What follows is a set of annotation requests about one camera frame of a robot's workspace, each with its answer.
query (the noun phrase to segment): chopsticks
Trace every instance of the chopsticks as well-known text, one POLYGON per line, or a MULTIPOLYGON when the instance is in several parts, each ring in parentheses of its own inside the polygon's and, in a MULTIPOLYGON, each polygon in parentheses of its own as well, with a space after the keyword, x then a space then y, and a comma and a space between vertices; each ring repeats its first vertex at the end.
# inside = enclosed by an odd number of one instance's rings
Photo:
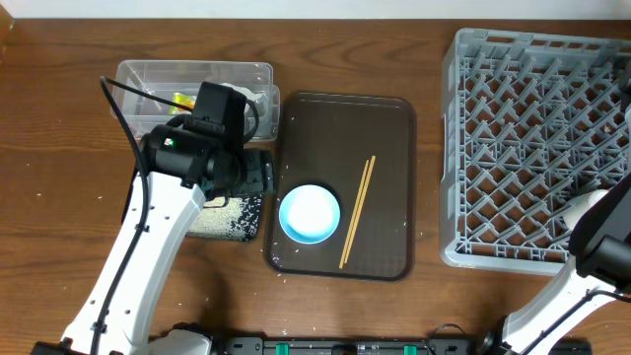
POLYGON ((368 184, 371 181, 371 175, 373 174, 373 166, 375 165, 375 159, 373 156, 370 161, 366 161, 364 166, 364 172, 362 173, 362 180, 359 183, 359 191, 357 191, 357 198, 355 199, 355 207, 353 208, 353 215, 351 216, 351 223, 348 226, 348 233, 346 234, 346 242, 344 243, 344 250, 342 251, 342 258, 339 260, 339 268, 342 268, 345 263, 348 262, 348 255, 353 247, 353 240, 355 240, 355 231, 357 231, 357 224, 362 214, 362 207, 364 207, 364 199, 366 198, 366 192, 368 191, 368 184))

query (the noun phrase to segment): white wall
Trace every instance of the white wall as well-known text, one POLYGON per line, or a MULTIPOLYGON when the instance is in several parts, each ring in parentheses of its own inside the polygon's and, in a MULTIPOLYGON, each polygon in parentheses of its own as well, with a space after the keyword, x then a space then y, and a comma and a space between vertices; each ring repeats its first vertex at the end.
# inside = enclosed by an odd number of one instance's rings
POLYGON ((631 0, 0 0, 14 18, 631 19, 631 0))

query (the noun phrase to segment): gray dish rack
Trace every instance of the gray dish rack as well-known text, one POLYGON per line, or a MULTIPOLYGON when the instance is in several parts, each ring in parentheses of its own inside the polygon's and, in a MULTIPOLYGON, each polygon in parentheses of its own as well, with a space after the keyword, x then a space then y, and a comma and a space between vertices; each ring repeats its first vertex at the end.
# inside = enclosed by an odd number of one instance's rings
POLYGON ((441 257, 451 266, 553 275, 560 217, 627 171, 617 68, 631 42, 462 29, 443 60, 441 257))

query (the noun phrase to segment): wooden table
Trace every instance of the wooden table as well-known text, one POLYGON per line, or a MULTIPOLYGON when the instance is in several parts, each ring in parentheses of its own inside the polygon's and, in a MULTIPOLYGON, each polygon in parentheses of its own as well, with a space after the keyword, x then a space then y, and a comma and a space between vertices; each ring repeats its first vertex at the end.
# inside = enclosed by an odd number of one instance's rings
MULTIPOLYGON (((120 226, 133 156, 99 87, 124 59, 263 61, 282 97, 305 90, 400 97, 418 115, 416 262, 401 282, 277 276, 250 244, 186 239, 152 334, 180 321, 289 337, 422 337, 444 322, 484 333, 546 277, 439 258, 441 61, 463 27, 631 37, 628 22, 18 20, 0 66, 0 354, 57 341, 120 226)), ((631 308, 571 335, 631 351, 631 308)))

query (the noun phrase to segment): plastic container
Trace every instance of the plastic container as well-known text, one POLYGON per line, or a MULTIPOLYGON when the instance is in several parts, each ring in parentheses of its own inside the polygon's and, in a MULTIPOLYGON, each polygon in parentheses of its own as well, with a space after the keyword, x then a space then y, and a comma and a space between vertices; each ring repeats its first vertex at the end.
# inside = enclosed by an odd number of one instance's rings
MULTIPOLYGON (((273 70, 267 63, 125 60, 118 65, 116 81, 170 101, 174 93, 197 95, 203 81, 247 88, 254 94, 261 94, 254 101, 259 114, 259 126, 252 141, 276 139, 280 93, 273 85, 273 70)), ((113 95, 136 139, 173 117, 167 105, 118 88, 114 88, 113 95)), ((245 118, 245 131, 253 124, 254 117, 250 110, 245 118)))
POLYGON ((625 176, 616 68, 631 42, 463 29, 443 60, 441 257, 556 274, 571 200, 625 176))

